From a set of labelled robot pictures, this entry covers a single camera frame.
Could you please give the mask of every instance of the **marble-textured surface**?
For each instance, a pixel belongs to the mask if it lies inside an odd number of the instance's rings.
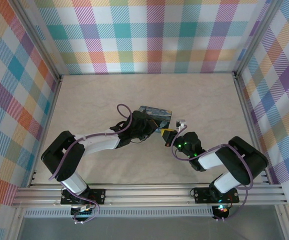
[[[59,133],[98,133],[124,120],[116,105],[141,105],[172,111],[170,128],[186,119],[202,146],[209,149],[234,136],[251,142],[231,74],[131,74],[65,76],[45,141]],[[87,183],[209,183],[224,167],[194,171],[172,157],[161,135],[141,144],[85,156],[78,173]],[[50,172],[40,161],[35,183],[48,183]]]

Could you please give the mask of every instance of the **purple cable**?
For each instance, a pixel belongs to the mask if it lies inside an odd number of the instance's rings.
[[[78,224],[87,223],[87,222],[91,221],[92,219],[94,219],[94,218],[100,213],[100,206],[99,206],[99,204],[98,204],[96,201],[93,201],[93,200],[91,200],[91,199],[88,199],[88,198],[79,196],[79,195],[75,194],[73,191],[71,191],[69,188],[67,188],[63,183],[61,183],[61,184],[68,190],[68,192],[69,192],[71,195],[75,196],[75,197],[78,198],[78,199],[88,201],[88,202],[94,204],[94,205],[97,207],[96,213],[95,213],[92,217],[88,218],[88,219],[85,220],[85,221],[78,221],[78,220],[76,219],[76,216],[77,216],[78,213],[75,213],[75,214],[73,215],[73,220],[74,220],[76,223],[78,223]]]
[[[191,160],[200,158],[200,157],[202,157],[202,156],[210,153],[211,151],[220,149],[220,148],[222,148],[222,147],[228,147],[228,148],[230,148],[230,149],[238,156],[238,158],[239,158],[240,161],[242,162],[243,166],[245,167],[246,171],[248,172],[248,175],[249,175],[249,178],[250,178],[250,185],[249,185],[248,187],[247,187],[247,186],[245,186],[245,187],[236,187],[238,190],[245,190],[245,198],[244,198],[241,206],[238,208],[238,210],[235,211],[231,216],[227,217],[227,219],[235,216],[238,212],[241,211],[241,208],[243,208],[243,206],[246,204],[247,198],[248,198],[248,190],[250,190],[250,189],[254,186],[254,177],[253,177],[253,175],[252,175],[252,173],[251,173],[251,171],[250,171],[250,168],[249,168],[248,164],[246,163],[246,161],[244,160],[244,158],[239,154],[239,152],[238,152],[234,147],[230,146],[229,144],[220,144],[220,145],[218,145],[218,146],[215,146],[215,147],[213,147],[213,148],[210,148],[209,150],[205,151],[204,153],[199,154],[198,156],[194,156],[194,157],[191,157],[191,158],[179,158],[179,157],[177,157],[176,154],[175,154],[174,151],[173,151],[173,146],[174,146],[174,143],[175,143],[176,138],[177,138],[187,127],[188,127],[187,125],[184,125],[184,128],[181,129],[181,130],[176,134],[176,136],[174,137],[174,139],[173,139],[172,142],[171,142],[171,152],[172,152],[172,155],[173,155],[176,159],[178,159],[178,160],[180,160],[180,161],[191,161]]]
[[[127,125],[124,129],[122,129],[122,130],[120,130],[120,131],[117,131],[117,132],[112,132],[112,133],[103,133],[103,132],[101,132],[101,133],[94,133],[94,134],[87,135],[87,136],[85,136],[85,137],[81,137],[81,138],[77,139],[76,141],[74,141],[74,142],[68,147],[68,149],[66,150],[65,154],[63,155],[63,157],[62,157],[62,159],[61,159],[58,167],[56,168],[56,170],[54,171],[54,173],[52,174],[52,176],[49,177],[49,181],[51,181],[52,179],[54,179],[54,178],[56,177],[56,175],[59,173],[62,165],[64,164],[64,161],[65,161],[68,153],[70,152],[70,150],[73,148],[73,146],[74,146],[75,144],[79,143],[80,141],[82,141],[82,140],[84,140],[84,139],[89,139],[89,138],[92,138],[92,137],[117,135],[117,134],[120,134],[120,133],[124,132],[125,130],[127,130],[127,129],[130,127],[131,122],[132,122],[132,119],[133,119],[133,113],[131,112],[130,108],[129,108],[127,105],[122,104],[122,103],[121,103],[121,104],[118,104],[118,105],[116,106],[116,109],[118,110],[118,113],[119,113],[121,116],[123,116],[124,118],[127,118],[127,117],[120,112],[120,110],[119,110],[119,107],[120,107],[120,106],[123,106],[123,107],[125,107],[126,109],[128,109],[128,111],[129,111],[129,113],[130,113],[130,121],[129,121],[128,125]]]

